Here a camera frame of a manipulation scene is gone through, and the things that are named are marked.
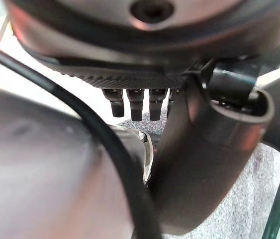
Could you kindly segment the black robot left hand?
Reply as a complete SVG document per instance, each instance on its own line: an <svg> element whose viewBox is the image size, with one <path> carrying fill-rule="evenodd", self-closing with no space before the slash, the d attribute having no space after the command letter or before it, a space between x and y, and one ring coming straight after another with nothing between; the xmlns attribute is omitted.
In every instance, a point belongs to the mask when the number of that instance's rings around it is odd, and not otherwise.
<svg viewBox="0 0 280 239"><path fill-rule="evenodd" d="M280 152L280 0L7 0L32 57L100 88L115 117L168 119L149 190L163 231L184 235L224 199L259 142Z"/></svg>

